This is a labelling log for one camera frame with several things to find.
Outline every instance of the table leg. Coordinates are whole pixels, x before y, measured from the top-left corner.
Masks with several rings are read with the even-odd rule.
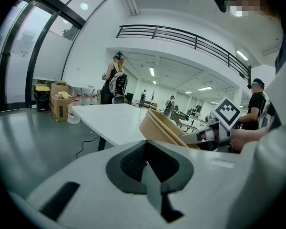
[[[97,151],[102,151],[105,149],[105,144],[106,144],[106,140],[102,137],[100,137],[100,142],[99,142],[99,147],[97,149]]]

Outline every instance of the ceiling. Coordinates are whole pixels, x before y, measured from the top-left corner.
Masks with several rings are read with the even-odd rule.
[[[135,0],[138,9],[164,9],[187,13],[221,27],[235,38],[246,38],[262,54],[277,49],[281,44],[282,30],[274,19],[256,13],[236,17],[229,12],[222,13],[213,0]],[[236,49],[249,50],[235,41]]]
[[[125,67],[134,68],[145,82],[176,90],[207,102],[219,102],[223,97],[234,98],[236,88],[219,79],[193,62],[191,65],[174,61],[156,55],[121,51],[126,58]],[[151,75],[150,67],[154,68],[155,77]],[[210,86],[212,90],[198,89]],[[243,94],[242,106],[248,106],[249,97]]]

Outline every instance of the black metal railing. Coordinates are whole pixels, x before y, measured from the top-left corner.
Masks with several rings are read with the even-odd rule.
[[[195,50],[203,51],[224,62],[229,68],[251,81],[251,67],[245,66],[234,55],[216,43],[193,33],[180,29],[159,25],[121,25],[116,38],[120,37],[151,37],[151,39],[172,40],[185,44]]]

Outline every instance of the brown paper bowl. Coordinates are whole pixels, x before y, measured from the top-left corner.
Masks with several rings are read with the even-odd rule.
[[[149,109],[139,129],[147,140],[189,147],[179,138],[179,136],[184,135],[184,132],[162,113],[153,109]],[[190,147],[199,148],[197,145],[191,145]]]

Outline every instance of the white backpack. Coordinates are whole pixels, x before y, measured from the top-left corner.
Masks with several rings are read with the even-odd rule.
[[[271,118],[272,116],[270,114],[267,113],[268,111],[268,108],[270,106],[270,99],[267,99],[266,100],[266,97],[265,95],[263,94],[264,96],[264,102],[265,102],[265,105],[264,105],[264,108],[261,112],[261,115],[257,118],[257,121],[258,121],[258,129],[262,128],[262,127],[266,127],[266,126],[269,126],[270,125],[270,122],[271,122]]]
[[[122,72],[119,72],[117,63],[113,63],[113,65],[117,73],[109,82],[109,90],[114,96],[124,95],[127,85],[127,75],[124,74],[124,69]]]

